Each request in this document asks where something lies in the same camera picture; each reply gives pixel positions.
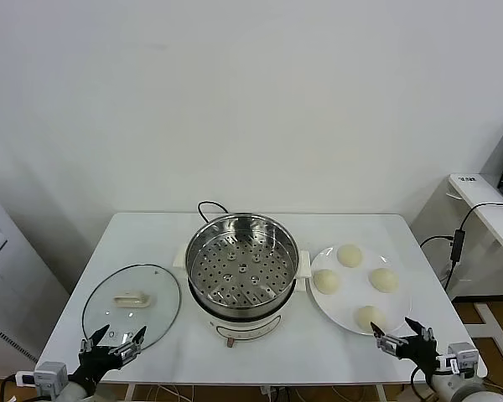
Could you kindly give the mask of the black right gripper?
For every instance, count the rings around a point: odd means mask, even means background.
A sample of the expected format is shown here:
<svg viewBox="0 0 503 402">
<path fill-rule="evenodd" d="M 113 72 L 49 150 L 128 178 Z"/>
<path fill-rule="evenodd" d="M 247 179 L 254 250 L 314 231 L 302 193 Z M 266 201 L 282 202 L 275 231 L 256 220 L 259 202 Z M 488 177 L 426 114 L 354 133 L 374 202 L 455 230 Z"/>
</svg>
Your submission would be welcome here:
<svg viewBox="0 0 503 402">
<path fill-rule="evenodd" d="M 411 360 L 425 375 L 432 376 L 438 367 L 433 329 L 409 317 L 405 317 L 405 322 L 417 335 L 399 338 L 385 334 L 374 322 L 370 322 L 376 346 L 384 353 L 396 353 L 399 359 Z"/>
</svg>

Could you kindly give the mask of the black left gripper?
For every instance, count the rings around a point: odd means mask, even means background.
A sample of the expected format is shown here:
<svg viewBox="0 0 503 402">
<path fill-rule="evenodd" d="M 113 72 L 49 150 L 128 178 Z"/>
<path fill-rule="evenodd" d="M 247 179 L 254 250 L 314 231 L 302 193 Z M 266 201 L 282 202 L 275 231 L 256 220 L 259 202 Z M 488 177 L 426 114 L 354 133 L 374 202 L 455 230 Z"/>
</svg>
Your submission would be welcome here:
<svg viewBox="0 0 503 402">
<path fill-rule="evenodd" d="M 120 369 L 122 361 L 132 361 L 141 353 L 146 326 L 143 326 L 130 341 L 118 347 L 97 346 L 109 327 L 107 324 L 81 341 L 80 365 L 69 376 L 70 381 L 79 385 L 97 385 L 108 371 Z"/>
</svg>

